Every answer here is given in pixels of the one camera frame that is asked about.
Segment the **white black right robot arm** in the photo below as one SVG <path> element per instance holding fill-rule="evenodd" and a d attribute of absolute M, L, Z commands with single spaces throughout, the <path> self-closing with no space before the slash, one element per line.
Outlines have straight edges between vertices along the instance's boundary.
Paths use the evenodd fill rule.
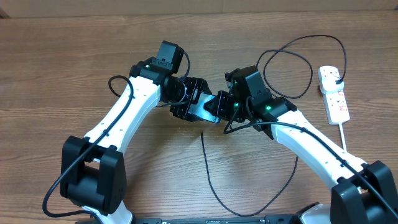
<path fill-rule="evenodd" d="M 331 202 L 304 209 L 296 214 L 297 223 L 397 223 L 397 189 L 388 166 L 349 154 L 285 98 L 259 90 L 203 93 L 200 100 L 213 121 L 249 120 L 239 129 L 265 132 L 301 158 L 329 188 Z"/>

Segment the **blue Galaxy smartphone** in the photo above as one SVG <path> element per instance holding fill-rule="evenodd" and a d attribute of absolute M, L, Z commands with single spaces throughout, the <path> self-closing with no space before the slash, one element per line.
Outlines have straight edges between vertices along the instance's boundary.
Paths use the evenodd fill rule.
<path fill-rule="evenodd" d="M 200 120 L 205 120 L 205 121 L 209 121 L 209 122 L 216 123 L 216 124 L 219 123 L 221 120 L 218 117 L 213 116 L 204 107 L 205 103 L 212 100 L 214 97 L 215 97 L 214 95 L 208 95 L 206 93 L 201 93 L 198 103 L 190 105 L 188 114 L 193 115 L 194 118 L 198 118 Z"/>

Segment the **white power strip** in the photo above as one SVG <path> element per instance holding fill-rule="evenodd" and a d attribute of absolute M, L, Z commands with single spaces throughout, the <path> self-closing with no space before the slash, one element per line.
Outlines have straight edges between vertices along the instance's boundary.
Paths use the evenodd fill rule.
<path fill-rule="evenodd" d="M 321 76 L 337 76 L 340 77 L 339 71 L 336 67 L 329 65 L 322 66 L 318 69 L 318 78 Z M 343 124 L 350 120 L 348 106 L 344 91 L 337 91 L 335 93 L 322 94 L 325 104 L 326 115 L 330 124 Z"/>

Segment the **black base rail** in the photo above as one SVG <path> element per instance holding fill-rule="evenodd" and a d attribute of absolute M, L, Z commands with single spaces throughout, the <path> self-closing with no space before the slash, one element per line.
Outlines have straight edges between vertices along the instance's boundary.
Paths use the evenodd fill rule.
<path fill-rule="evenodd" d="M 294 214 L 266 215 L 265 217 L 190 218 L 162 220 L 160 218 L 132 218 L 132 224 L 302 224 Z"/>

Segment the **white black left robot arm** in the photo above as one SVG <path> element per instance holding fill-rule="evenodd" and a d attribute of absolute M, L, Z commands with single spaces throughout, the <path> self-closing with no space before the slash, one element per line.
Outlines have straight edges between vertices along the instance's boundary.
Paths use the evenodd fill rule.
<path fill-rule="evenodd" d="M 62 148 L 60 194 L 89 214 L 93 223 L 132 223 L 123 199 L 127 189 L 124 154 L 149 111 L 169 106 L 187 121 L 220 119 L 204 109 L 213 99 L 201 78 L 174 77 L 175 69 L 139 62 L 126 77 L 127 86 L 108 114 L 83 138 L 70 136 Z"/>

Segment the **white charger plug adapter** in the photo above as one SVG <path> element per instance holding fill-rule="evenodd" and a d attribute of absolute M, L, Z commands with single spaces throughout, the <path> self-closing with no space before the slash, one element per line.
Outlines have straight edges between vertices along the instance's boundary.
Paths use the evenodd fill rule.
<path fill-rule="evenodd" d="M 337 83 L 340 80 L 340 77 L 337 76 L 321 76 L 320 78 L 320 91 L 323 94 L 335 93 L 337 91 L 343 90 L 345 87 L 345 83 Z"/>

